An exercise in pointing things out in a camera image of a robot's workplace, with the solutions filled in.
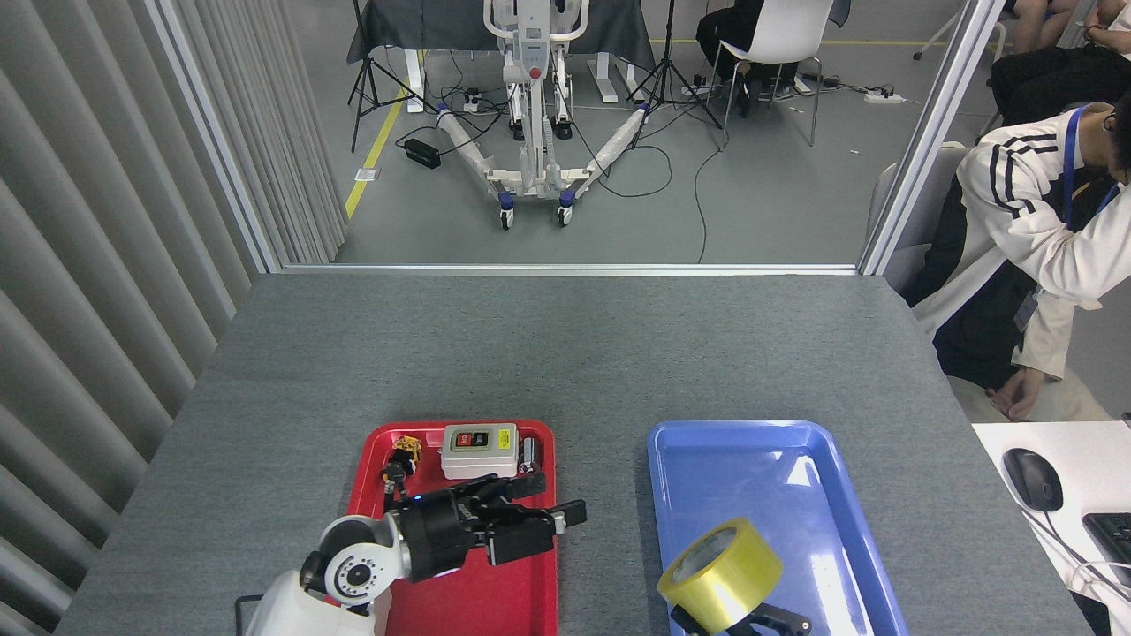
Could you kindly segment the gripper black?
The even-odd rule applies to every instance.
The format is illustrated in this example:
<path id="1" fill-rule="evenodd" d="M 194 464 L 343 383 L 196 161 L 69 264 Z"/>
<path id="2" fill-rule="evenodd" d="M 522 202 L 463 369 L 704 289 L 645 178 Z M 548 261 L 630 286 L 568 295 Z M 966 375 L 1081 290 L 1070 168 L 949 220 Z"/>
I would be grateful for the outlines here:
<path id="1" fill-rule="evenodd" d="M 402 507 L 403 543 L 411 582 L 424 582 L 464 567 L 467 555 L 486 545 L 492 566 L 546 553 L 566 528 L 588 519 L 587 502 L 527 508 L 513 500 L 544 495 L 549 476 L 489 473 L 455 487 L 455 498 L 416 496 Z"/>

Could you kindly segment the person's left hand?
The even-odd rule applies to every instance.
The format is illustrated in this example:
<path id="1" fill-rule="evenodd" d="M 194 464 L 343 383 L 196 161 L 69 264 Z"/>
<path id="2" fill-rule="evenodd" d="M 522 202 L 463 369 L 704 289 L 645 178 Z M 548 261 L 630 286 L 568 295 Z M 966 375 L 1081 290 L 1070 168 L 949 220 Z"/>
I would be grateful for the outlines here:
<path id="1" fill-rule="evenodd" d="M 1007 421 L 1021 421 L 1033 411 L 1046 379 L 1047 373 L 1035 367 L 1018 367 L 998 390 L 986 388 L 985 395 Z"/>

